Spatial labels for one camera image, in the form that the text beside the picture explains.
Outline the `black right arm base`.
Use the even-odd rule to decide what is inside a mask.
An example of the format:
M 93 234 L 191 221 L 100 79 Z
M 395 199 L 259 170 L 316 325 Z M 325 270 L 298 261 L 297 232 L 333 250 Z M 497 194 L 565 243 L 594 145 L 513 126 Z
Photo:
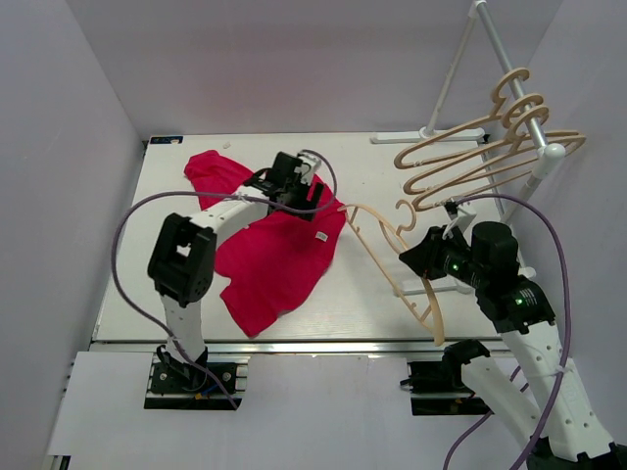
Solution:
M 478 340 L 469 339 L 444 348 L 438 360 L 408 363 L 408 377 L 400 381 L 402 390 L 411 395 L 413 416 L 484 415 L 489 406 L 461 381 L 461 367 L 477 357 L 490 357 Z

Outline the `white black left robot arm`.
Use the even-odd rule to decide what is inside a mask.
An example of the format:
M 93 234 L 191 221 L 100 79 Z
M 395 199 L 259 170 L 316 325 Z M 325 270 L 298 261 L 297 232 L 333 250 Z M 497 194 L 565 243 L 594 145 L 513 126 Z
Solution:
M 273 212 L 312 220 L 324 209 L 323 184 L 314 181 L 322 165 L 328 160 L 313 150 L 295 156 L 280 152 L 272 166 L 254 172 L 233 192 L 212 193 L 217 202 L 209 208 L 191 216 L 174 212 L 164 220 L 148 276 L 166 314 L 163 358 L 176 362 L 172 376 L 184 390 L 198 390 L 207 379 L 201 301 L 213 282 L 217 249 Z

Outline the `red t shirt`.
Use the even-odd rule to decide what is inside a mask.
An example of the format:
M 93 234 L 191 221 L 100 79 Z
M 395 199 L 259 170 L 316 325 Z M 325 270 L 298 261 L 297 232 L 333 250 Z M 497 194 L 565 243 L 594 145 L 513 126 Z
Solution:
M 229 280 L 219 294 L 249 338 L 301 306 L 330 267 L 346 216 L 327 184 L 311 221 L 276 211 L 217 248 L 215 271 Z

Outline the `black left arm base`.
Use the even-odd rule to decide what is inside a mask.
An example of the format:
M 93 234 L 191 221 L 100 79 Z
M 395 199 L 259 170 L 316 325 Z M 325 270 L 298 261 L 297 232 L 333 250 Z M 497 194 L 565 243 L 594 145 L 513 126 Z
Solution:
M 170 357 L 165 346 L 153 354 L 143 407 L 147 410 L 235 411 L 246 390 L 248 368 L 243 363 L 208 361 L 210 374 Z

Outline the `beige hanger front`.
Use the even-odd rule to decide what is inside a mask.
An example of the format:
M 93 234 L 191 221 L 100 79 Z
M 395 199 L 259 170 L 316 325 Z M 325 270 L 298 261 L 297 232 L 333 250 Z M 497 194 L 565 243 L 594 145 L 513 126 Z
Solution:
M 418 277 L 427 301 L 425 308 L 420 310 L 416 302 L 411 301 L 402 289 L 401 281 L 392 274 L 381 257 L 368 244 L 361 234 L 361 228 L 357 224 L 357 218 L 362 212 L 373 217 L 387 245 L 398 256 L 410 248 L 403 234 L 413 231 L 417 224 L 417 212 L 413 204 L 407 200 L 401 199 L 396 203 L 395 209 L 399 210 L 401 207 L 408 208 L 410 221 L 406 224 L 398 224 L 397 226 L 394 226 L 384 215 L 373 207 L 365 204 L 347 204 L 342 206 L 339 212 L 344 214 L 349 227 L 371 257 L 380 273 L 391 286 L 393 294 L 403 302 L 413 318 L 431 335 L 434 345 L 440 347 L 445 343 L 445 325 L 442 310 L 431 282 L 423 277 Z

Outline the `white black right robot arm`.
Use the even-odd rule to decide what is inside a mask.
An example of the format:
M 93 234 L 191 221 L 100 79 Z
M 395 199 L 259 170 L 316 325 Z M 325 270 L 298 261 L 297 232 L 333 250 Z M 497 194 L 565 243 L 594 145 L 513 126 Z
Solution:
M 480 311 L 515 357 L 521 392 L 475 339 L 445 348 L 444 382 L 469 389 L 500 418 L 521 447 L 513 468 L 623 469 L 626 447 L 599 420 L 569 355 L 571 316 L 559 327 L 542 288 L 520 271 L 518 243 L 504 223 L 477 223 L 469 239 L 465 201 L 445 204 L 450 222 L 430 228 L 399 259 L 425 280 L 451 276 L 473 289 Z

